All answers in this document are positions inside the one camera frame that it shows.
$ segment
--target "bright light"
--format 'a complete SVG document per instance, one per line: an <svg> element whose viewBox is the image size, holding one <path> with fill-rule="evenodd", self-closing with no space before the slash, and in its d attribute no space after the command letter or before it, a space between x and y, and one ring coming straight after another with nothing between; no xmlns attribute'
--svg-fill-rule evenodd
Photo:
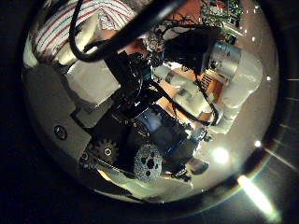
<svg viewBox="0 0 299 224"><path fill-rule="evenodd" d="M170 63L171 70L175 70L176 68L180 68L180 67L181 67L180 63Z"/></svg>
<svg viewBox="0 0 299 224"><path fill-rule="evenodd" d="M247 177L242 175L237 179L237 182L267 218L273 221L278 221L280 219L278 211L275 209L273 204L269 202L263 192L258 189Z"/></svg>
<svg viewBox="0 0 299 224"><path fill-rule="evenodd" d="M254 146L255 147L261 147L262 146L262 142L261 141L255 141Z"/></svg>
<svg viewBox="0 0 299 224"><path fill-rule="evenodd" d="M213 151L213 158L216 163L225 164L230 159L230 156L226 149L218 147Z"/></svg>

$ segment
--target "black cable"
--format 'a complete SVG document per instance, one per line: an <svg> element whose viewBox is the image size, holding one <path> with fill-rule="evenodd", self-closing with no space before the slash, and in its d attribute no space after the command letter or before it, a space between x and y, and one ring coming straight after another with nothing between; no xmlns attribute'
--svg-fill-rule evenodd
<svg viewBox="0 0 299 224"><path fill-rule="evenodd" d="M188 119L191 119L191 120L196 121L196 122L200 122L204 126L209 126L211 124L208 121L198 119L197 117L195 117L194 115L189 113L187 110L185 110L181 105L179 105L177 102L175 102L158 83L156 83L154 81L151 81L150 85L153 86L163 97L165 97L167 99L167 101L169 103L173 104L173 106L179 112L181 112L183 115L185 115Z"/></svg>
<svg viewBox="0 0 299 224"><path fill-rule="evenodd" d="M216 107L213 105L213 103L209 102L208 96L207 96L206 92L204 91L204 89L201 85L201 81L198 79L198 76L196 74L194 74L194 75L196 78L196 84L197 84L198 90L204 95L205 100L207 101L207 103L209 104L209 106L211 107L211 109L213 111L214 119L211 122L211 126L215 126L218 121L218 118L219 118L219 113L218 113Z"/></svg>
<svg viewBox="0 0 299 224"><path fill-rule="evenodd" d="M97 46L93 53L82 52L76 44L76 22L83 0L78 0L69 30L69 45L74 55L83 62L95 62L102 60L113 52L124 48L132 41L146 33L153 26L158 24L174 9L179 7L185 0L153 0L141 13L123 27L109 40Z"/></svg>

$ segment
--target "grey surface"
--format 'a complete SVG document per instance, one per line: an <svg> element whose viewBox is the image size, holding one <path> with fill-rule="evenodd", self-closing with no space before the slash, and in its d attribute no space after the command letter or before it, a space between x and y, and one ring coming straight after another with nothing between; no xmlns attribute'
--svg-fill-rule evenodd
<svg viewBox="0 0 299 224"><path fill-rule="evenodd" d="M71 118L76 108L64 90L59 74L50 66L41 64L23 76L23 84L31 118L36 124L36 133L45 134L45 148L57 162L74 173L91 137ZM65 140L55 135L57 125L65 128Z"/></svg>

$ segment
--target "screw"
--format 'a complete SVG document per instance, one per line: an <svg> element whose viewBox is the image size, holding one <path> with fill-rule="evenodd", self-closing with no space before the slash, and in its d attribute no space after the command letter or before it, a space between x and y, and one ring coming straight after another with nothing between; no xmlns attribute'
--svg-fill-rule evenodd
<svg viewBox="0 0 299 224"><path fill-rule="evenodd" d="M104 153L105 153L105 155L110 156L112 154L112 151L110 148L107 147L107 148L105 148Z"/></svg>
<svg viewBox="0 0 299 224"><path fill-rule="evenodd" d="M66 129L61 125L57 125L54 128L54 133L55 133L56 137L58 137L60 140L65 140L67 138Z"/></svg>

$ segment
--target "gear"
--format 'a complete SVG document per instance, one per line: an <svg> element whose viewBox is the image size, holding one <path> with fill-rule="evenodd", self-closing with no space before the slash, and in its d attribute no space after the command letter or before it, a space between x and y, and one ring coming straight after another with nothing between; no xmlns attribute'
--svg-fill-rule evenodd
<svg viewBox="0 0 299 224"><path fill-rule="evenodd" d="M110 139L98 141L93 146L93 151L98 159L109 164L113 164L119 156L119 149L116 147L116 143L113 143Z"/></svg>

